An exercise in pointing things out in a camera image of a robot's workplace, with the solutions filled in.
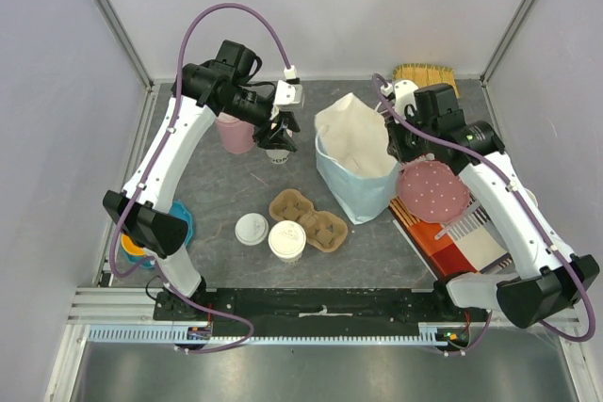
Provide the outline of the blue white paper bag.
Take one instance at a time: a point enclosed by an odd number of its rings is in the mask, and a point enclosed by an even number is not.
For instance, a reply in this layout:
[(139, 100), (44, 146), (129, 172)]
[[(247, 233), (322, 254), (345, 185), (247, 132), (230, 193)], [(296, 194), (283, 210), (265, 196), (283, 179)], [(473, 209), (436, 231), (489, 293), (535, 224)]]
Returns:
[(351, 223), (378, 217), (397, 195), (400, 165), (387, 153), (384, 118), (353, 93), (315, 116), (319, 175)]

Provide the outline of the brown cardboard cup carrier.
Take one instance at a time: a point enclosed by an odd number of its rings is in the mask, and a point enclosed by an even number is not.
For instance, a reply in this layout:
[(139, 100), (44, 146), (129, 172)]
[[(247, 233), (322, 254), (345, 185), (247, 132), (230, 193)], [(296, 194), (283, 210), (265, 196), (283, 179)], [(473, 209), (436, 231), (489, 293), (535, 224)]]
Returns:
[(269, 204), (269, 215), (277, 221), (298, 223), (309, 245), (324, 253), (338, 250), (349, 234), (347, 223), (328, 211), (318, 211), (314, 204), (293, 188), (283, 190)]

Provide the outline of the white paper coffee cup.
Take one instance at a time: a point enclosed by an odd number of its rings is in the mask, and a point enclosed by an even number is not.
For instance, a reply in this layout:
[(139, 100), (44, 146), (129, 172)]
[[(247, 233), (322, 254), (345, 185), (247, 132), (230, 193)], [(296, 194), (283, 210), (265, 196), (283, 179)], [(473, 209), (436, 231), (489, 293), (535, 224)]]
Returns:
[(282, 253), (274, 252), (274, 255), (284, 263), (293, 264), (293, 263), (298, 262), (301, 259), (303, 252), (294, 253), (294, 254), (282, 254)]

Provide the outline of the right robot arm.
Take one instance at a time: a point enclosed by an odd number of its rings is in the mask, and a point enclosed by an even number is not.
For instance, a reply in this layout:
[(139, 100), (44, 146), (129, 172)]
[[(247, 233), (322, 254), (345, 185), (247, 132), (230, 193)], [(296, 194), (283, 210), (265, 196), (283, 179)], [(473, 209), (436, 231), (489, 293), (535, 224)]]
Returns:
[(468, 123), (449, 84), (415, 90), (410, 103), (398, 91), (402, 81), (376, 80), (387, 113), (388, 152), (401, 163), (426, 154), (449, 167), (485, 209), (510, 253), (514, 275), (464, 273), (451, 277), (432, 296), (433, 313), (453, 320), (465, 308), (502, 312), (526, 329), (583, 302), (588, 329), (594, 334), (595, 314), (587, 296), (599, 274), (590, 255), (577, 255), (546, 221), (519, 181), (510, 156), (486, 121)]

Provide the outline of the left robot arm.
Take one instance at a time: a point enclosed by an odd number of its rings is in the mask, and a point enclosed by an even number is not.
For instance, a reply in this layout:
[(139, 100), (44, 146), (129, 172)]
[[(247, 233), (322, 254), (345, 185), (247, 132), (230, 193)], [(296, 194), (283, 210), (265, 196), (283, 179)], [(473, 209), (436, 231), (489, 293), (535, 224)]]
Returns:
[(186, 320), (204, 315), (204, 278), (194, 268), (185, 240), (188, 226), (171, 215), (175, 190), (197, 144), (220, 114), (253, 127), (253, 144), (266, 151), (293, 153), (299, 132), (290, 106), (302, 102), (294, 65), (286, 64), (284, 80), (262, 96), (251, 79), (261, 58), (242, 44), (226, 40), (215, 58), (188, 63), (177, 75), (160, 130), (139, 168), (120, 191), (109, 190), (103, 206), (120, 233), (155, 259), (173, 293), (173, 307)]

